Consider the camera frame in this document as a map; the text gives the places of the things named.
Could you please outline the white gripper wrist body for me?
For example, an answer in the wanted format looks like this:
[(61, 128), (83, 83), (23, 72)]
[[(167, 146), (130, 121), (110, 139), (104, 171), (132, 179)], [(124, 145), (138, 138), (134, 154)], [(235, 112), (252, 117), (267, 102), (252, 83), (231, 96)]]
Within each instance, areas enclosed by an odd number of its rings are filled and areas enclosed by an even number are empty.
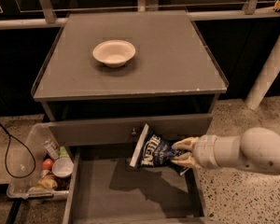
[(215, 158), (215, 142), (217, 137), (215, 135), (203, 135), (194, 144), (192, 154), (196, 162), (202, 168), (215, 169), (218, 164)]

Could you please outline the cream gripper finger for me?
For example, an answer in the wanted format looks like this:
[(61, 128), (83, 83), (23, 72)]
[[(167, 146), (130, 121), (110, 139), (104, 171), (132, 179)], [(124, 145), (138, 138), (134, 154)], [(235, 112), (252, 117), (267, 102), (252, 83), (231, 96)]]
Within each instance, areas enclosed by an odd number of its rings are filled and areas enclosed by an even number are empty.
[(188, 137), (172, 145), (172, 149), (192, 151), (194, 144), (198, 141), (198, 137)]
[(178, 157), (171, 158), (171, 162), (187, 168), (197, 168), (199, 167), (199, 163), (196, 162), (191, 152), (186, 152)]

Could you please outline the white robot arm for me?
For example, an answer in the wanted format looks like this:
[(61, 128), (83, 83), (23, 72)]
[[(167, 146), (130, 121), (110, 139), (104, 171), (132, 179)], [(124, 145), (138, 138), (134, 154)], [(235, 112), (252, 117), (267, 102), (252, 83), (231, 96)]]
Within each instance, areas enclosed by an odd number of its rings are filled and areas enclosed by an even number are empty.
[(203, 135), (173, 144), (185, 154), (171, 162), (190, 168), (234, 168), (266, 175), (280, 175), (280, 134), (251, 128), (239, 136)]

